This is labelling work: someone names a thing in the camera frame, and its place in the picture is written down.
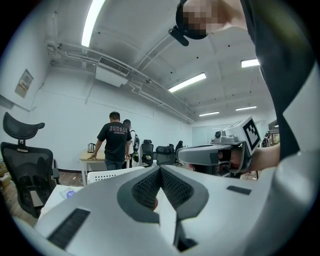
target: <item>air conditioner vent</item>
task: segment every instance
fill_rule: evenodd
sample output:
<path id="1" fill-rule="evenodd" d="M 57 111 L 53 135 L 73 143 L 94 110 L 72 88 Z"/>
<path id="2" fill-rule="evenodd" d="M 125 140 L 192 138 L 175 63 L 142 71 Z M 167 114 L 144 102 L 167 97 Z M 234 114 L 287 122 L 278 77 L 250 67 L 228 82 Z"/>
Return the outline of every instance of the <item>air conditioner vent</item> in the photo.
<path id="1" fill-rule="evenodd" d="M 99 61 L 99 65 L 102 67 L 105 67 L 107 69 L 116 71 L 118 74 L 122 75 L 122 76 L 127 76 L 130 72 L 129 69 L 125 68 L 124 66 L 121 66 L 107 58 L 101 57 L 100 61 Z"/>

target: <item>black rubber pad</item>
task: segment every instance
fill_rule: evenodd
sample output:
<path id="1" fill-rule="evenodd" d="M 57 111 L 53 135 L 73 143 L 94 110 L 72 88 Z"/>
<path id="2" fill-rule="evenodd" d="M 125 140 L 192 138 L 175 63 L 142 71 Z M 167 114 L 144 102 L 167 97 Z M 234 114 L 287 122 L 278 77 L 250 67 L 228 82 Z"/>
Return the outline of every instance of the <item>black rubber pad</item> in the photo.
<path id="1" fill-rule="evenodd" d="M 162 165 L 149 167 L 147 172 L 125 182 L 117 193 L 118 204 L 137 222 L 159 223 L 159 215 L 152 209 L 160 188 L 175 209 L 177 221 L 198 216 L 209 199 L 208 190 L 201 183 Z"/>
<path id="2" fill-rule="evenodd" d="M 226 189 L 234 191 L 234 192 L 238 192 L 240 194 L 244 194 L 247 196 L 249 196 L 252 191 L 251 189 L 247 189 L 247 188 L 243 188 L 243 187 L 239 187 L 239 186 L 228 186 Z"/>
<path id="3" fill-rule="evenodd" d="M 65 249 L 89 214 L 87 210 L 75 209 L 49 236 L 48 240 L 59 248 Z"/>

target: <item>mesh chair back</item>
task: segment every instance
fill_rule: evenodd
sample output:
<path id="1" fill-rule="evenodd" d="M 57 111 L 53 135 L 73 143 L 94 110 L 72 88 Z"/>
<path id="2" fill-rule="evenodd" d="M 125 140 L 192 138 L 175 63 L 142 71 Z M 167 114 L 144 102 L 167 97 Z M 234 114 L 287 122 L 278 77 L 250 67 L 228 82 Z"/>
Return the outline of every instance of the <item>mesh chair back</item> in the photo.
<path id="1" fill-rule="evenodd" d="M 26 124 L 14 119 L 8 112 L 3 117 L 3 130 L 12 138 L 28 140 L 33 138 L 39 129 L 45 127 L 45 123 Z"/>
<path id="2" fill-rule="evenodd" d="M 153 144 L 141 144 L 142 153 L 147 156 L 152 157 L 152 152 L 154 151 L 154 145 Z"/>
<path id="3" fill-rule="evenodd" d="M 54 189 L 51 180 L 53 153 L 46 148 L 28 147 L 27 152 L 19 146 L 1 143 L 3 161 L 15 183 L 21 208 L 35 218 L 43 206 L 34 207 L 31 191 L 36 191 L 43 205 Z"/>
<path id="4" fill-rule="evenodd" d="M 153 150 L 154 150 L 154 145 L 153 144 L 141 144 L 141 149 L 142 149 L 142 162 L 146 163 L 147 165 L 151 165 L 153 158 Z"/>
<path id="5" fill-rule="evenodd" d="M 157 165 L 173 165 L 176 154 L 171 152 L 169 146 L 157 146 L 152 158 L 156 159 Z"/>

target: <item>wooden table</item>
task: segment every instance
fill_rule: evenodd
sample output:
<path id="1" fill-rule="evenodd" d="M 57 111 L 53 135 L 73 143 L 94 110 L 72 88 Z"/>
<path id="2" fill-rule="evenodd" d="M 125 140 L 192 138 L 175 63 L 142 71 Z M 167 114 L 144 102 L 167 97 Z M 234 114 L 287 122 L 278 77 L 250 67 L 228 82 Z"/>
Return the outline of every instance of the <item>wooden table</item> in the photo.
<path id="1" fill-rule="evenodd" d="M 88 153 L 87 150 L 83 150 L 80 155 L 80 161 L 83 163 L 83 169 L 81 170 L 83 186 L 87 185 L 86 175 L 88 175 L 88 164 L 92 163 L 104 163 L 105 162 L 105 151 L 99 150 L 96 154 L 96 159 L 90 158 L 92 153 Z M 130 158 L 126 157 L 126 168 L 130 167 Z"/>

